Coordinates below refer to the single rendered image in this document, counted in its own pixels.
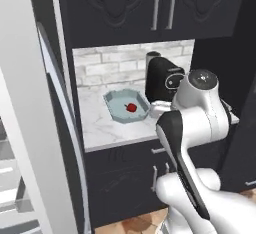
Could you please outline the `black coffee machine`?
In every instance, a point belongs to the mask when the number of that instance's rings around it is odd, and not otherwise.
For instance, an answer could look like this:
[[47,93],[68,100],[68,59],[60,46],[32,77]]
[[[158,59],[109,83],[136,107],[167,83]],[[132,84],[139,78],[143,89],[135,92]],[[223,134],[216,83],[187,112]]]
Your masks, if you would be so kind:
[[185,71],[157,51],[146,54],[145,95],[150,103],[171,102]]

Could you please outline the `black fridge door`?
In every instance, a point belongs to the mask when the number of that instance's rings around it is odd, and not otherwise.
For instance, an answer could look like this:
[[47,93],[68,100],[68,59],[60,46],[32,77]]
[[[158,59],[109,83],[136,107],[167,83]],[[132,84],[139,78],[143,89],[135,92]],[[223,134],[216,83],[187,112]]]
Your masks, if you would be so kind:
[[68,55],[58,0],[32,0],[45,71],[78,234],[94,234],[91,229],[85,152],[73,106]]

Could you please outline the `grey fridge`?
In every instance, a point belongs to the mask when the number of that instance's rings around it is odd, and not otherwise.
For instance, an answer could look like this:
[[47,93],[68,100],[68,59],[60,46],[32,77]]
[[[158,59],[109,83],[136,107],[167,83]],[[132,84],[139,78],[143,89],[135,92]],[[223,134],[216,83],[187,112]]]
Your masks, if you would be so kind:
[[0,117],[43,234],[78,234],[31,0],[0,0]]

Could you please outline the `black cupboard door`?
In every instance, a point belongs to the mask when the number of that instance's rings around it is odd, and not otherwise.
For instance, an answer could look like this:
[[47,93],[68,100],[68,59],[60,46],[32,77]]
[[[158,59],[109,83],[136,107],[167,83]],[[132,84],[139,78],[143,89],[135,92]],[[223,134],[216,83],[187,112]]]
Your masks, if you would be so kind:
[[154,0],[60,0],[73,49],[139,44],[160,40],[152,31]]
[[170,0],[163,0],[164,40],[229,37],[242,0],[176,0],[171,30],[167,30]]

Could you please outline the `black base cabinet door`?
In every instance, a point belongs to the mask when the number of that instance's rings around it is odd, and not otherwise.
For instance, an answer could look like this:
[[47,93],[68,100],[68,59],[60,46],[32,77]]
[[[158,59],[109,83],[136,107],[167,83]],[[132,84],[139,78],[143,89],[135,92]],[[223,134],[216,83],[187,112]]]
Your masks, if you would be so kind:
[[93,229],[162,208],[151,190],[153,166],[135,166],[88,178]]

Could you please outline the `blue-grey tupperware container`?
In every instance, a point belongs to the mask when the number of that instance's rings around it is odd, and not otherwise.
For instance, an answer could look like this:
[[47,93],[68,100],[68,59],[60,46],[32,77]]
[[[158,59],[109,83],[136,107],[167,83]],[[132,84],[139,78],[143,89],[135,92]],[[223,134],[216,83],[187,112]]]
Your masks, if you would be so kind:
[[[112,119],[122,124],[144,120],[150,109],[141,93],[133,89],[112,90],[107,92],[103,98]],[[137,106],[134,113],[126,110],[126,105],[129,103]]]

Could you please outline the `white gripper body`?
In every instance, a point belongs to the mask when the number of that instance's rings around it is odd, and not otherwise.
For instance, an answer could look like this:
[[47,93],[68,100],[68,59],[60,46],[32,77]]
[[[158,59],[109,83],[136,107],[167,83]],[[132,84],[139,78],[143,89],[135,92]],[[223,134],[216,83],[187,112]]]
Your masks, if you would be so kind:
[[171,102],[158,100],[151,103],[149,115],[152,118],[159,118],[164,112],[169,112],[171,110],[173,110]]

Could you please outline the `black drawer front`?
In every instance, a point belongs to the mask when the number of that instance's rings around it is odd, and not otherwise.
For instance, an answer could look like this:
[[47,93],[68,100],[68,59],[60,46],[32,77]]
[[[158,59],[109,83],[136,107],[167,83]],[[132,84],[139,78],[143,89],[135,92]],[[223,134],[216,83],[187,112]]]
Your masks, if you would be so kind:
[[118,147],[88,152],[85,154],[86,169],[91,173],[104,173],[137,165],[151,165],[169,162],[158,139],[127,144]]

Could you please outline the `tall black cabinet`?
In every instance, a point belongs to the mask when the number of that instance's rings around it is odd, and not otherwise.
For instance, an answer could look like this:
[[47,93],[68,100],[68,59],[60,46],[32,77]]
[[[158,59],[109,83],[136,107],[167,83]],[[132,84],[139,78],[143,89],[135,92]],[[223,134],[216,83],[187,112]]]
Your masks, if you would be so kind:
[[214,169],[224,191],[256,188],[245,185],[256,180],[256,0],[242,0],[231,37],[195,42],[191,66],[218,76],[220,97],[239,118],[225,139],[190,149],[193,163]]

